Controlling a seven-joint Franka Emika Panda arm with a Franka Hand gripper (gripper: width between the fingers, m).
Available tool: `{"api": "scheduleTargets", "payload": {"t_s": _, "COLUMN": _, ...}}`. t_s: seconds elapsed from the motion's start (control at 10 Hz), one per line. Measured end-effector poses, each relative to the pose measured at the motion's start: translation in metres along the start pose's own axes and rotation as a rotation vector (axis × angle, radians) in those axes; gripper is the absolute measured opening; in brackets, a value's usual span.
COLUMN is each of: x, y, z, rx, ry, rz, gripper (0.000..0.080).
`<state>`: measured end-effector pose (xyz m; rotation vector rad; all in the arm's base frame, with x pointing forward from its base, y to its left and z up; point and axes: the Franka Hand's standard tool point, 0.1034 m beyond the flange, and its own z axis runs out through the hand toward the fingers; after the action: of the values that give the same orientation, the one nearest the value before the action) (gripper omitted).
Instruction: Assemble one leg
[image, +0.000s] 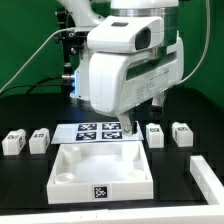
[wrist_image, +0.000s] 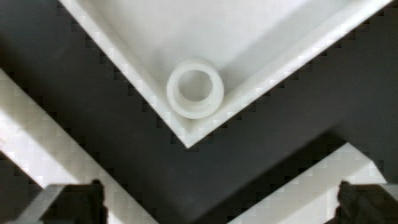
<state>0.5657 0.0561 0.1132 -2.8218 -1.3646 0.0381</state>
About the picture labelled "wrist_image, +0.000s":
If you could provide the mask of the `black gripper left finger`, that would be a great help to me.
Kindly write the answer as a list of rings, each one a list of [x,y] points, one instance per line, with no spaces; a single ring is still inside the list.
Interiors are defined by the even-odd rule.
[[[12,224],[106,224],[105,186],[51,184],[37,194]]]

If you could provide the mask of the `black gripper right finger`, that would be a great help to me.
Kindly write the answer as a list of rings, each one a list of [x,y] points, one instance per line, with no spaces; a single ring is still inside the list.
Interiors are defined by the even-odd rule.
[[[330,224],[398,224],[398,184],[343,181]]]

